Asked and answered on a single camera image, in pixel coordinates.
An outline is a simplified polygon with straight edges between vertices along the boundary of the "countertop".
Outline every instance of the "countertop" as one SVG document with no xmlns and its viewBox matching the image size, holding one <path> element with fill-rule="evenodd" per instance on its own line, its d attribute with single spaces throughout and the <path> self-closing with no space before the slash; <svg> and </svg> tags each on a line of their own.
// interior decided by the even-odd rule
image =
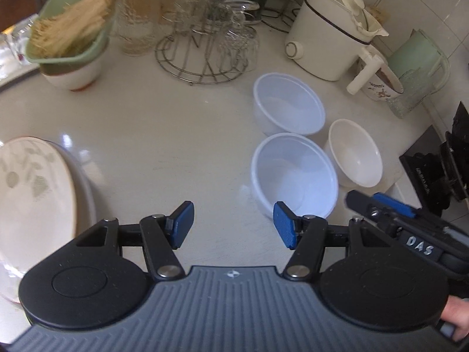
<svg viewBox="0 0 469 352">
<path fill-rule="evenodd" d="M 321 147 L 339 118 L 359 123 L 374 138 L 384 163 L 382 181 L 367 193 L 388 190 L 403 174 L 398 157 L 431 119 L 421 106 L 404 120 L 361 91 L 349 95 L 352 76 L 327 82 L 302 70 L 283 51 L 285 34 L 263 24 L 257 69 L 233 82 L 189 86 L 167 74 L 153 53 L 128 57 L 111 44 L 104 74 L 85 91 L 61 91 L 36 75 L 0 93 L 0 141 L 37 136 L 65 146 L 81 161 L 95 195 L 98 218 L 136 223 L 170 214 L 194 202 L 196 218 L 176 251 L 191 265 L 275 265 L 281 271 L 291 251 L 250 194 L 249 168 L 265 135 L 252 114 L 252 86 L 266 72 L 285 72 L 320 96 L 327 119 L 311 137 Z M 330 223 L 346 225 L 341 190 Z M 124 255 L 143 263 L 137 250 Z M 0 298 L 0 342 L 27 327 L 19 308 Z"/>
</svg>

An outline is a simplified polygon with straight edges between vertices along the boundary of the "green plastic container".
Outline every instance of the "green plastic container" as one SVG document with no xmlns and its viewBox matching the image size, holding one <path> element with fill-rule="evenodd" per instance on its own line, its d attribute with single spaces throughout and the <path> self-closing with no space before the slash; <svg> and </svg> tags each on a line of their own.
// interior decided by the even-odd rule
<svg viewBox="0 0 469 352">
<path fill-rule="evenodd" d="M 63 13 L 64 7 L 77 3 L 80 0 L 48 0 L 41 12 L 39 13 L 38 19 L 49 18 Z M 30 50 L 31 45 L 28 42 L 26 45 L 26 59 L 31 63 L 82 63 L 86 64 L 94 60 L 98 55 L 100 55 L 107 44 L 107 39 L 109 37 L 109 32 L 113 24 L 113 16 L 108 19 L 108 22 L 103 27 L 101 32 L 98 34 L 93 44 L 85 50 L 83 53 L 75 57 L 62 57 L 62 58 L 35 58 L 31 56 Z"/>
</svg>

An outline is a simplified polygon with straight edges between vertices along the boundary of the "metal bolt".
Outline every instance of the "metal bolt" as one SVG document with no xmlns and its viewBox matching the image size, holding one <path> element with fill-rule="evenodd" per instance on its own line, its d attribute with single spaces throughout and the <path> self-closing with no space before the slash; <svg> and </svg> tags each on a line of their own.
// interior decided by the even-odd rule
<svg viewBox="0 0 469 352">
<path fill-rule="evenodd" d="M 294 265 L 287 269 L 287 274 L 292 278 L 304 278 L 309 273 L 310 269 L 303 265 Z"/>
<path fill-rule="evenodd" d="M 161 266 L 157 273 L 163 278 L 174 278 L 181 273 L 181 268 L 175 265 L 165 265 Z"/>
</svg>

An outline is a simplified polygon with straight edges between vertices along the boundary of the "pot handle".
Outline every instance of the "pot handle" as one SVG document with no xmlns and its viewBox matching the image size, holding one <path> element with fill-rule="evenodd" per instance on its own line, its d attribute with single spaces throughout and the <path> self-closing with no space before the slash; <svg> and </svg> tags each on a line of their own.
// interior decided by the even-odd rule
<svg viewBox="0 0 469 352">
<path fill-rule="evenodd" d="M 358 55 L 365 62 L 365 67 L 347 86 L 347 91 L 352 95 L 355 95 L 385 63 L 383 58 L 379 55 L 371 54 L 364 47 L 360 49 Z"/>
<path fill-rule="evenodd" d="M 442 55 L 440 57 L 439 66 L 441 66 L 441 69 L 443 70 L 443 76 L 441 77 L 440 81 L 435 84 L 435 89 L 430 94 L 440 91 L 449 80 L 450 65 L 449 65 L 448 58 L 446 58 L 446 56 Z"/>
</svg>

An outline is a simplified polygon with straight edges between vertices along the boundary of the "stack of plates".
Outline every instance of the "stack of plates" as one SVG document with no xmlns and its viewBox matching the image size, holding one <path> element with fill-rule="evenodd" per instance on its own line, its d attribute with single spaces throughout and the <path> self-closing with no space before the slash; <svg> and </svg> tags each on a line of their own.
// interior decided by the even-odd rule
<svg viewBox="0 0 469 352">
<path fill-rule="evenodd" d="M 59 145 L 19 137 L 0 148 L 0 294 L 18 300 L 24 273 L 96 222 L 90 184 Z"/>
</svg>

